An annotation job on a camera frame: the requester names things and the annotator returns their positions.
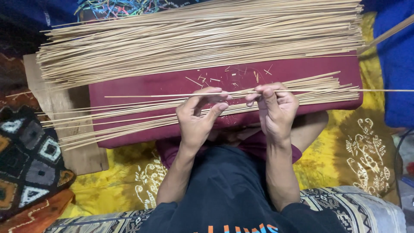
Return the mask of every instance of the maroon fabric cushion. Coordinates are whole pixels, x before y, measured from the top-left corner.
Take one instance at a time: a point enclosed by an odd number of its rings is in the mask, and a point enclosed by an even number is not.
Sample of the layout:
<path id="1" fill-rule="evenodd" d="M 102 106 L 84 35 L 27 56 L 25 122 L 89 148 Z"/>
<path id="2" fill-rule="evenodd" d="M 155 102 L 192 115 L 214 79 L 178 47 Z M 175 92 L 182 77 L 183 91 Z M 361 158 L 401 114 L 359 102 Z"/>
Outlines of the maroon fabric cushion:
<path id="1" fill-rule="evenodd" d="M 342 53 L 339 55 L 354 54 L 354 52 L 350 52 Z M 271 75 L 266 73 L 265 70 L 269 70 Z M 188 77 L 200 84 L 203 84 L 204 87 L 207 87 L 208 84 L 209 86 L 222 87 L 223 90 L 230 92 L 238 91 L 243 88 L 252 88 L 257 86 L 258 84 L 285 82 L 289 80 L 331 73 L 335 71 L 341 71 L 341 73 L 335 75 L 336 78 L 339 78 L 341 85 L 352 83 L 354 86 L 362 87 L 361 77 L 359 73 L 358 58 L 356 56 L 345 56 L 266 61 L 241 65 L 232 65 L 230 67 L 220 66 L 204 68 L 199 70 L 182 70 L 169 73 L 122 78 L 117 80 L 91 84 L 89 85 L 89 94 L 91 100 L 91 107 L 97 107 L 104 105 L 137 103 L 174 98 L 105 98 L 105 96 L 188 94 L 202 88 L 201 86 L 191 82 L 185 77 Z M 254 72 L 259 73 L 259 83 L 256 82 Z M 206 83 L 202 83 L 201 78 L 197 80 L 200 76 L 206 78 Z M 221 80 L 221 82 L 210 80 L 210 78 Z M 330 109 L 356 109 L 362 104 L 362 99 L 363 95 L 361 94 L 359 100 L 354 101 L 304 105 L 299 107 L 297 114 L 300 115 Z M 231 101 L 229 103 L 238 104 L 243 102 L 244 100 L 239 99 Z M 94 120 L 93 123 L 137 119 L 172 113 L 175 113 L 174 108 L 99 119 Z M 97 131 L 109 129 L 118 126 L 135 124 L 138 122 L 140 121 L 100 124 L 95 125 L 94 130 Z M 224 128 L 228 126 L 246 125 L 257 122 L 259 122 L 258 113 L 248 112 L 226 116 L 223 118 L 220 117 L 215 123 L 215 127 Z M 106 141 L 99 142 L 98 145 L 104 148 L 115 148 L 119 146 L 130 145 L 133 143 L 145 142 L 179 135 L 180 129 L 178 125 L 175 124 L 109 139 Z"/>

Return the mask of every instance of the maroon cloth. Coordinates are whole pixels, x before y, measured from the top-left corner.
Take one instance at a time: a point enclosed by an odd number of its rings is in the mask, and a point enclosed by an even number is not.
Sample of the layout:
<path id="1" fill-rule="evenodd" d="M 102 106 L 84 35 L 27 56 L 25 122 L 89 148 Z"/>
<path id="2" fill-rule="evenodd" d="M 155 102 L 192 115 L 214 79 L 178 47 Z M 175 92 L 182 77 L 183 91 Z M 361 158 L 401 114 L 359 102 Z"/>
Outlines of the maroon cloth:
<path id="1" fill-rule="evenodd" d="M 177 156 L 178 149 L 180 148 L 181 137 L 164 138 L 155 142 L 156 149 L 161 158 L 161 163 L 170 169 L 174 159 Z M 209 148 L 209 142 L 200 148 L 197 155 L 203 153 Z M 243 140 L 238 146 L 240 150 L 246 152 L 249 155 L 257 156 L 263 160 L 266 160 L 266 136 L 263 131 L 259 131 L 252 136 Z M 298 161 L 302 157 L 302 152 L 292 145 L 292 164 Z"/>
<path id="2" fill-rule="evenodd" d="M 355 53 L 353 52 L 342 54 L 353 55 Z M 268 70 L 271 75 L 267 74 L 264 70 Z M 339 78 L 341 85 L 352 83 L 353 86 L 362 87 L 358 58 L 356 56 L 347 56 L 266 61 L 122 78 L 91 84 L 89 85 L 89 94 L 91 107 L 98 107 L 113 104 L 138 103 L 175 98 L 105 98 L 105 96 L 188 94 L 201 88 L 201 86 L 191 82 L 185 77 L 188 77 L 202 84 L 203 87 L 207 87 L 208 84 L 209 86 L 222 87 L 223 90 L 230 92 L 256 87 L 258 84 L 262 85 L 266 83 L 285 82 L 335 71 L 341 71 L 341 73 L 334 75 L 334 77 Z M 256 82 L 254 72 L 259 74 L 259 83 Z M 202 83 L 201 78 L 197 80 L 200 76 L 206 78 L 206 83 Z M 221 80 L 221 82 L 210 80 L 210 78 Z M 359 100 L 328 104 L 303 105 L 299 107 L 297 114 L 302 115 L 330 109 L 356 109 L 362 104 L 362 99 L 363 95 L 361 93 Z M 239 103 L 244 103 L 244 100 L 238 99 L 229 101 L 229 104 Z M 173 113 L 175 113 L 175 109 L 170 108 L 98 119 L 94 120 L 93 123 L 95 124 L 127 119 L 138 119 Z M 143 121 L 148 120 L 94 125 L 94 130 L 98 131 L 103 129 L 110 129 L 113 127 L 125 126 Z M 258 112 L 248 112 L 226 116 L 223 118 L 220 117 L 217 119 L 214 128 L 221 129 L 229 126 L 248 125 L 258 122 Z M 104 148 L 115 148 L 119 146 L 130 145 L 133 143 L 157 140 L 161 138 L 170 138 L 179 135 L 180 129 L 177 124 L 174 124 L 108 139 L 106 141 L 98 142 L 98 145 Z"/>

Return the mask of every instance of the patterned blanket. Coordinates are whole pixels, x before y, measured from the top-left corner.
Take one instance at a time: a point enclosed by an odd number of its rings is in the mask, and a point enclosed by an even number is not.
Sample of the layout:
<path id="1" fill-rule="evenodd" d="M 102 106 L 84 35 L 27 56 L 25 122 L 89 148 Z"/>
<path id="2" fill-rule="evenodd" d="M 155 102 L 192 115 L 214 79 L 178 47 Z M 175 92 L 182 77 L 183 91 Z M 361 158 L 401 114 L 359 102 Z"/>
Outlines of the patterned blanket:
<path id="1" fill-rule="evenodd" d="M 373 39 L 374 19 L 371 13 L 363 17 L 366 41 Z M 382 89 L 378 56 L 362 57 L 360 68 L 363 88 Z M 329 115 L 326 129 L 294 164 L 301 189 L 353 185 L 398 204 L 395 146 L 384 124 L 383 93 L 365 93 L 357 110 L 333 110 Z M 71 186 L 76 203 L 70 204 L 61 218 L 155 207 L 156 193 L 167 170 L 160 163 L 154 142 L 107 153 L 110 169 L 78 176 Z"/>

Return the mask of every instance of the person's left hand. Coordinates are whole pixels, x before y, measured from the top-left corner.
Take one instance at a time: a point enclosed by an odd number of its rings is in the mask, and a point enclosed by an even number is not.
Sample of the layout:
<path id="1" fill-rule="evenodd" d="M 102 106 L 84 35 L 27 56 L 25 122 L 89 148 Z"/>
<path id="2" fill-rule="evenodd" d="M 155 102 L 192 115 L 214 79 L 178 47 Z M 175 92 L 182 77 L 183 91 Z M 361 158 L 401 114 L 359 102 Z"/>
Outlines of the person's left hand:
<path id="1" fill-rule="evenodd" d="M 219 93 L 222 89 L 219 87 L 207 87 L 194 93 Z M 226 110 L 229 105 L 223 100 L 231 100 L 231 95 L 196 95 L 188 98 L 176 109 L 178 123 L 181 130 L 181 144 L 193 152 L 195 155 L 206 141 L 214 121 L 220 114 Z M 202 108 L 208 103 L 216 103 L 208 113 L 200 116 Z"/>

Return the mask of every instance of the person's right hand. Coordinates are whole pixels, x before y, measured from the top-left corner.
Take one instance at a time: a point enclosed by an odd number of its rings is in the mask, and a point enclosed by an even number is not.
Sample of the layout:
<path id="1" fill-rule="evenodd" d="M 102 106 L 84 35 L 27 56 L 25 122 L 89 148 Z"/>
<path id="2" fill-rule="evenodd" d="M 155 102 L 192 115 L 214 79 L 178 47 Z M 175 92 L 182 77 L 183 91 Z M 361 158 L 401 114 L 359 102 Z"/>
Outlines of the person's right hand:
<path id="1" fill-rule="evenodd" d="M 291 92 L 274 92 L 287 90 L 281 83 L 259 85 L 257 92 L 248 94 L 245 99 L 251 107 L 254 101 L 258 102 L 260 124 L 266 135 L 268 144 L 290 146 L 290 130 L 299 107 L 299 100 Z"/>

